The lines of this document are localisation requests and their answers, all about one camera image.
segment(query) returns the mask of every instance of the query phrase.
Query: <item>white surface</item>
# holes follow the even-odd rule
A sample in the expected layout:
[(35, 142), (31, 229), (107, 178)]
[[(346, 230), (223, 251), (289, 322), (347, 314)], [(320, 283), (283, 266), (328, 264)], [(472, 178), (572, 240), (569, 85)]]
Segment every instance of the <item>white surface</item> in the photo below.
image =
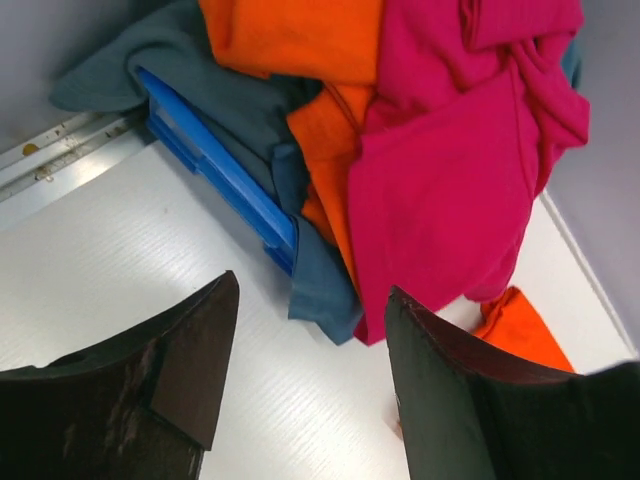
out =
[[(0, 369), (44, 365), (235, 271), (238, 327), (203, 480), (408, 479), (385, 344), (285, 320), (288, 280), (206, 182), (154, 144), (0, 234)], [(629, 358), (540, 203), (515, 274), (569, 359)], [(471, 326), (477, 307), (446, 309)]]

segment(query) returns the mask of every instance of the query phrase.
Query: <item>gray wall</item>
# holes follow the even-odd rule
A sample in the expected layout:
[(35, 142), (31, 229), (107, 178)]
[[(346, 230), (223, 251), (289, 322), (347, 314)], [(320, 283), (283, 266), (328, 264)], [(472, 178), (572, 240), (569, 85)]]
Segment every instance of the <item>gray wall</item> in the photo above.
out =
[(583, 7), (580, 90), (591, 101), (591, 138), (559, 162), (550, 192), (638, 347), (640, 1)]
[(61, 73), (166, 0), (0, 0), (0, 153), (64, 121)]

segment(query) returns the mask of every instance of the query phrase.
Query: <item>cloth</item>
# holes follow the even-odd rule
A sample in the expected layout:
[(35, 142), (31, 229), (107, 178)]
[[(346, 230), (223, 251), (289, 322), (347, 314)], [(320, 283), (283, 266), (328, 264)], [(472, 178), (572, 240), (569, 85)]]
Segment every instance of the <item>cloth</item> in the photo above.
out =
[(362, 316), (360, 299), (339, 250), (300, 215), (307, 197), (309, 172), (295, 142), (275, 148), (273, 180), (280, 205), (297, 229), (289, 318), (318, 324), (336, 345), (353, 338)]
[(574, 90), (580, 87), (582, 80), (582, 54), (577, 42), (573, 40), (562, 57), (562, 70)]
[(382, 0), (200, 0), (220, 64), (266, 77), (301, 75), (325, 83), (288, 123), (313, 188), (302, 210), (337, 244), (357, 282), (347, 220), (347, 174), (374, 93)]
[(289, 318), (315, 322), (336, 345), (353, 338), (362, 305), (340, 256), (307, 219), (294, 216), (298, 250)]
[(126, 29), (64, 75), (51, 103), (68, 111), (119, 112), (147, 101), (136, 71), (143, 67), (178, 92), (222, 145), (272, 198), (269, 160), (292, 140), (286, 114), (310, 100), (308, 81), (261, 80), (214, 61), (195, 0), (171, 3)]
[(587, 142), (560, 67), (582, 23), (579, 0), (387, 2), (348, 184), (362, 341), (384, 338), (392, 285), (432, 311), (504, 292), (534, 198)]
[(494, 347), (545, 367), (575, 373), (544, 320), (517, 287), (481, 307), (484, 323), (474, 332)]

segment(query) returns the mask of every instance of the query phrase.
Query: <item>magenta shirt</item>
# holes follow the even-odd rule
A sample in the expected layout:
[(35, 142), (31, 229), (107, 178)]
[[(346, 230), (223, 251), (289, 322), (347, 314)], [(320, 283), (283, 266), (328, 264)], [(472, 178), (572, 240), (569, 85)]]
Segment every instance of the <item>magenta shirt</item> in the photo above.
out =
[(504, 291), (534, 198), (587, 142), (589, 103), (560, 66), (582, 23), (578, 0), (387, 2), (349, 174), (360, 340), (385, 338), (392, 285), (434, 311)]

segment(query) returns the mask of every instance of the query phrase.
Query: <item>blue plastic crate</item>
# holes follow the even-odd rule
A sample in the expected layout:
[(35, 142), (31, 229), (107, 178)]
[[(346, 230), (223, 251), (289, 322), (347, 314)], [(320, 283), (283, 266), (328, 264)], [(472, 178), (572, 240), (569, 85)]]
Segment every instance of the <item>blue plastic crate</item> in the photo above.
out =
[(180, 96), (157, 77), (140, 70), (149, 91), (147, 126), (194, 174), (201, 173), (264, 242), (267, 254), (293, 272), (296, 230), (291, 219), (236, 162)]

